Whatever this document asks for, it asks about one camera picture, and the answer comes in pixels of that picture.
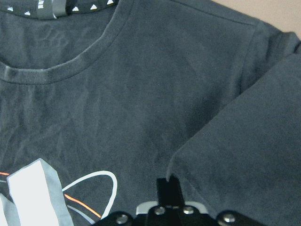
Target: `white curved line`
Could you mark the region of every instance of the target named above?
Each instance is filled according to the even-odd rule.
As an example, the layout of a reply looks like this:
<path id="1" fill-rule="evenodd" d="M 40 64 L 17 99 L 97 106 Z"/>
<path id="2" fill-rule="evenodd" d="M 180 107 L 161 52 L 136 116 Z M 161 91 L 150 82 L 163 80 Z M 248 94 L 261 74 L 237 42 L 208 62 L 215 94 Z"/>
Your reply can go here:
<path id="1" fill-rule="evenodd" d="M 71 184 L 67 185 L 66 187 L 64 187 L 62 189 L 62 191 L 66 191 L 68 188 L 78 184 L 79 182 L 83 181 L 83 180 L 86 180 L 88 178 L 92 178 L 92 177 L 95 177 L 95 176 L 100 176 L 100 175 L 107 175 L 109 177 L 111 177 L 112 181 L 113 181 L 113 189 L 112 189 L 112 195 L 110 197 L 110 200 L 108 202 L 108 205 L 107 207 L 105 208 L 104 210 L 104 213 L 101 217 L 101 219 L 105 218 L 106 216 L 109 215 L 109 212 L 113 206 L 113 203 L 114 203 L 114 200 L 115 200 L 115 197 L 116 197 L 116 194 L 117 194 L 117 179 L 115 177 L 115 175 L 112 173 L 112 172 L 109 172 L 109 171 L 97 171 L 97 172 L 94 172 L 94 173 L 90 173 L 88 175 L 85 175 L 79 179 L 77 179 L 76 181 L 72 182 Z"/>

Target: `black plastic part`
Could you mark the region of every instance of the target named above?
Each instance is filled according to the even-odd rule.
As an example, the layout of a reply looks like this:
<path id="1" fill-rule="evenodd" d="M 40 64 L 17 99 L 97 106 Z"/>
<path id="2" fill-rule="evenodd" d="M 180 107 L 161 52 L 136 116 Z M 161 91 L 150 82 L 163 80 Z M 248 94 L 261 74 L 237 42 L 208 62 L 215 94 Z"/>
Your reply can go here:
<path id="1" fill-rule="evenodd" d="M 192 214 L 185 214 L 183 209 L 176 210 L 182 226 L 219 226 L 208 214 L 201 214 L 197 208 L 192 208 Z"/>
<path id="2" fill-rule="evenodd" d="M 166 178 L 157 179 L 157 193 L 160 206 L 179 208 L 185 206 L 180 182 L 174 175 L 168 182 Z"/>
<path id="3" fill-rule="evenodd" d="M 122 215 L 127 216 L 127 222 L 124 224 L 118 224 L 117 219 Z M 133 221 L 134 221 L 133 217 L 131 215 L 129 215 L 128 213 L 125 213 L 122 211 L 117 211 L 117 212 L 111 213 L 110 215 L 108 215 L 104 219 L 96 222 L 92 226 L 132 226 Z"/>
<path id="4" fill-rule="evenodd" d="M 171 209 L 167 209 L 165 214 L 157 215 L 155 214 L 155 208 L 157 206 L 150 208 L 149 213 L 146 216 L 144 226 L 168 226 L 170 225 L 170 211 Z"/>
<path id="5" fill-rule="evenodd" d="M 226 222 L 224 220 L 224 216 L 227 214 L 233 215 L 233 217 L 235 218 L 235 221 L 234 222 Z M 221 212 L 216 217 L 216 220 L 221 226 L 265 226 L 251 218 L 248 218 L 238 212 L 231 211 L 231 210 Z"/>

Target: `neckline ribbing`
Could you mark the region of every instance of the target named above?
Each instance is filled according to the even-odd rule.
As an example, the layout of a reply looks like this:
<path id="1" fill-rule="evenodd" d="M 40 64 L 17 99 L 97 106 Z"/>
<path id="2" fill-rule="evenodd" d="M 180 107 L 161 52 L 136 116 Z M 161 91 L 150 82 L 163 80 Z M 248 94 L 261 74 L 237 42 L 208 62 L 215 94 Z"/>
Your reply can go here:
<path id="1" fill-rule="evenodd" d="M 0 80 L 18 84 L 50 84 L 80 73 L 113 43 L 126 23 L 133 3 L 134 0 L 120 0 L 102 35 L 75 58 L 47 69 L 13 68 L 0 61 Z"/>

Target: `bolt head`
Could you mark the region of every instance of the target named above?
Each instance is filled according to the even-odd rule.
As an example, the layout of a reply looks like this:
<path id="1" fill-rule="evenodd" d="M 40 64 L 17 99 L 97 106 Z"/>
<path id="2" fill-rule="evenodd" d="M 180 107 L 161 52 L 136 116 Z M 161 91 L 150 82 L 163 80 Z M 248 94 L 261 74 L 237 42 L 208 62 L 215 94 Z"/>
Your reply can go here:
<path id="1" fill-rule="evenodd" d="M 157 215 L 162 215 L 162 214 L 164 214 L 164 213 L 165 213 L 165 208 L 164 208 L 164 207 L 159 206 L 159 207 L 156 207 L 156 208 L 155 208 L 155 214 L 157 214 Z"/>
<path id="2" fill-rule="evenodd" d="M 193 208 L 192 208 L 191 206 L 185 206 L 185 207 L 183 208 L 183 212 L 184 212 L 185 214 L 193 214 L 193 213 L 194 213 L 194 210 L 193 210 Z"/>
<path id="3" fill-rule="evenodd" d="M 222 218 L 227 223 L 233 223 L 235 221 L 235 217 L 231 213 L 224 214 Z"/>
<path id="4" fill-rule="evenodd" d="M 118 217 L 116 219 L 117 224 L 121 225 L 121 224 L 125 224 L 127 222 L 127 215 L 122 214 L 120 217 Z"/>

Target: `t-shirt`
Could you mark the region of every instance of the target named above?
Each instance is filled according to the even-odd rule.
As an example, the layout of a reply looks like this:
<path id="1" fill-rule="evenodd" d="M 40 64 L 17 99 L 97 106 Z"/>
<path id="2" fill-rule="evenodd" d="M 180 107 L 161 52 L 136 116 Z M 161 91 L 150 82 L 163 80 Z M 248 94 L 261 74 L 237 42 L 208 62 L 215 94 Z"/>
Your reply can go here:
<path id="1" fill-rule="evenodd" d="M 294 32 L 209 0 L 120 0 L 51 20 L 26 9 L 13 15 L 5 3 L 0 193 L 11 203 L 6 177 L 40 159 L 62 188 L 111 175 L 63 192 L 74 226 L 99 220 L 113 178 L 110 212 L 135 216 L 158 199 L 156 179 L 171 174 L 184 199 L 212 217 L 236 210 L 267 225 L 300 225 Z"/>

